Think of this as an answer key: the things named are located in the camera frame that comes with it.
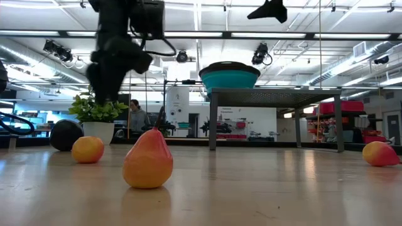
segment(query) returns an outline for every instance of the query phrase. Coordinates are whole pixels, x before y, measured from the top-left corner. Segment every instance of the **desk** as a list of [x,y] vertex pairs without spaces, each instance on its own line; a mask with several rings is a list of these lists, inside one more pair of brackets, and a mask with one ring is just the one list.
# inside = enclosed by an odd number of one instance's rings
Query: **desk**
[[[302,147],[300,138],[300,113],[304,106],[334,98],[337,133],[342,134],[342,112],[340,109],[340,89],[227,89],[213,88],[210,98],[209,149],[216,150],[216,130],[218,106],[221,107],[286,107],[295,109],[296,144]],[[337,136],[338,150],[344,151],[344,138]]]

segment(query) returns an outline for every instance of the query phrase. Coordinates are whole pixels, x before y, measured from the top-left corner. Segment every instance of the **person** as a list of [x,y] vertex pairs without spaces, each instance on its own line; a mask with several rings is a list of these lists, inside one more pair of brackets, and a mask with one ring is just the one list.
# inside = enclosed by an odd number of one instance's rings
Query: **person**
[[130,101],[130,129],[133,131],[143,131],[142,127],[149,124],[149,118],[146,112],[141,109],[138,100]]

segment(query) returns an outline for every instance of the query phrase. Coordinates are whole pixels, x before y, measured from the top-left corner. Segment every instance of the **green plant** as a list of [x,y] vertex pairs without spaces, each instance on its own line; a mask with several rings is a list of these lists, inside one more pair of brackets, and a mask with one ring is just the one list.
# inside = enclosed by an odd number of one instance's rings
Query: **green plant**
[[95,102],[94,92],[88,87],[88,92],[83,92],[75,96],[75,102],[68,109],[69,114],[76,114],[76,118],[80,122],[112,122],[123,109],[128,106],[115,102],[106,102],[104,105],[99,105]]

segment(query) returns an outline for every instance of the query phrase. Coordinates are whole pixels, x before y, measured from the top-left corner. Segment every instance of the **potted plant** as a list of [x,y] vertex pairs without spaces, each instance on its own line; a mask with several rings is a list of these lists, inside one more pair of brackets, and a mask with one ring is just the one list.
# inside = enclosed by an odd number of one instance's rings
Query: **potted plant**
[[113,120],[127,108],[127,105],[118,101],[106,102],[104,105],[97,104],[94,92],[89,87],[88,92],[75,96],[75,102],[68,110],[70,114],[77,115],[76,118],[84,127],[85,136],[99,137],[105,145],[108,145],[113,138]]

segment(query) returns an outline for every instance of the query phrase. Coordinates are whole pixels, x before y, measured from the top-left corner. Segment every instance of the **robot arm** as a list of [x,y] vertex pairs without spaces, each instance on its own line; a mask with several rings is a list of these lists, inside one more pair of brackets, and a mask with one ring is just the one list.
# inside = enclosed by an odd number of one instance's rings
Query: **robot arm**
[[[99,13],[96,51],[91,54],[87,78],[98,103],[117,100],[126,73],[144,73],[152,62],[149,53],[175,56],[176,50],[164,37],[163,1],[150,0],[89,0]],[[128,28],[142,39],[141,46],[131,41]],[[171,54],[144,51],[147,39],[161,39],[174,51]]]

